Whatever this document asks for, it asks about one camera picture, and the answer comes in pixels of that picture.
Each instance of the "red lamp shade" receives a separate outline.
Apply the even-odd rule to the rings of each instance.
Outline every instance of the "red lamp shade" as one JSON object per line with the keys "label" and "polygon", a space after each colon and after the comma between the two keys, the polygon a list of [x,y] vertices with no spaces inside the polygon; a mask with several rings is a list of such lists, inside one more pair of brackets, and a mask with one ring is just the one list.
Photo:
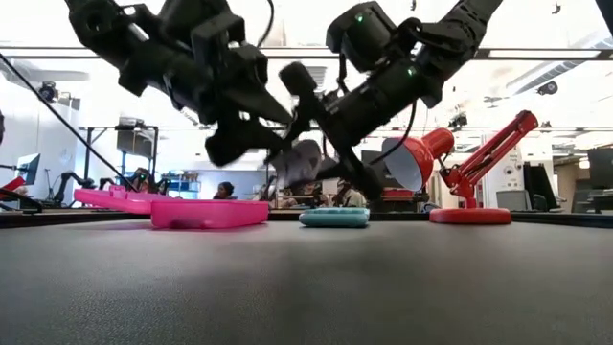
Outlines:
{"label": "red lamp shade", "polygon": [[[383,151],[393,148],[400,138],[383,141]],[[453,149],[453,133],[437,128],[421,139],[407,138],[402,145],[384,159],[390,174],[402,187],[416,192],[426,184],[434,168],[434,160]]]}

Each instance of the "black table surface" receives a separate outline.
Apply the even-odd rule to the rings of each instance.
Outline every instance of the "black table surface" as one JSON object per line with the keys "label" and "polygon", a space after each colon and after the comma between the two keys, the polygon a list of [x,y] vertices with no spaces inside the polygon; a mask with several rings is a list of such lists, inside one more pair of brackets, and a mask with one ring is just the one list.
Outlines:
{"label": "black table surface", "polygon": [[613,231],[0,230],[0,344],[610,344]]}

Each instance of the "lamp arm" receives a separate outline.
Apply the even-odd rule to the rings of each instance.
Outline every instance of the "lamp arm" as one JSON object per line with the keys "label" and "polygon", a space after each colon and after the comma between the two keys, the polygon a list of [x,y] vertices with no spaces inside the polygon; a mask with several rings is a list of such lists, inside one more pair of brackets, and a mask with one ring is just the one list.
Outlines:
{"label": "lamp arm", "polygon": [[493,138],[478,148],[461,165],[441,169],[441,177],[450,193],[466,199],[474,198],[475,185],[488,173],[528,132],[538,127],[538,120],[523,110]]}

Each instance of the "red lamp base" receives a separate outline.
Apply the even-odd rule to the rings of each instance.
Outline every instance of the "red lamp base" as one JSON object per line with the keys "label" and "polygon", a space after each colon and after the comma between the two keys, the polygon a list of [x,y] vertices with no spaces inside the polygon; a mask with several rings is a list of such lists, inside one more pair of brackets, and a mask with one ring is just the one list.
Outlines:
{"label": "red lamp base", "polygon": [[511,224],[511,211],[507,209],[470,208],[436,209],[430,211],[430,221],[440,224]]}

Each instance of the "pink plastic tray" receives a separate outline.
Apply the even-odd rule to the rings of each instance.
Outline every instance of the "pink plastic tray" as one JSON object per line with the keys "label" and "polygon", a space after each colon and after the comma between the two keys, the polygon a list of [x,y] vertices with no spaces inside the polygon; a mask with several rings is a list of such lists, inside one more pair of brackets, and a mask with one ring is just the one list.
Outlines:
{"label": "pink plastic tray", "polygon": [[150,215],[151,202],[154,200],[180,200],[166,195],[126,192],[123,187],[112,187],[108,191],[75,190],[75,200],[137,215]]}
{"label": "pink plastic tray", "polygon": [[151,223],[165,229],[227,229],[268,220],[268,202],[243,200],[154,200]]}

